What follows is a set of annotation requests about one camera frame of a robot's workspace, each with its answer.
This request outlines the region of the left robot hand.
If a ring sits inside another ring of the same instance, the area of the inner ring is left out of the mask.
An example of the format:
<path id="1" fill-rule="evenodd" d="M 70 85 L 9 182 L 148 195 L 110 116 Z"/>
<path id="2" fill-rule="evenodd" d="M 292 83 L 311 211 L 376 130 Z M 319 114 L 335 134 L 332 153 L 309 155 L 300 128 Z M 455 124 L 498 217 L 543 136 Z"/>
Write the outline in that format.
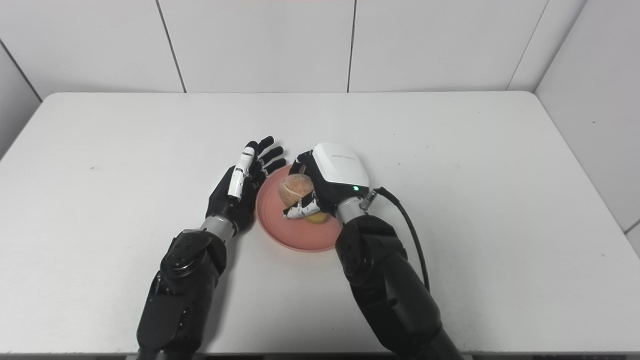
<path id="1" fill-rule="evenodd" d="M 201 229 L 227 240 L 245 232 L 254 222 L 261 187 L 286 164 L 284 149 L 273 136 L 250 141 L 210 194 Z"/>

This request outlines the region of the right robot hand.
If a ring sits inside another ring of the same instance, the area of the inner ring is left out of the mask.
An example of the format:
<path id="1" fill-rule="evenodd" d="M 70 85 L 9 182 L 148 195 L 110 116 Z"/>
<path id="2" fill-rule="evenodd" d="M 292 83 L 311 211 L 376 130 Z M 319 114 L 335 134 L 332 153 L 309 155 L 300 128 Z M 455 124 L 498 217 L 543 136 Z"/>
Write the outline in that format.
<path id="1" fill-rule="evenodd" d="M 361 203 L 370 192 L 370 178 L 357 153 L 349 146 L 319 143 L 297 155 L 289 173 L 309 177 L 314 189 L 286 208 L 285 218 L 301 219 L 323 213 L 346 224 L 367 214 Z"/>

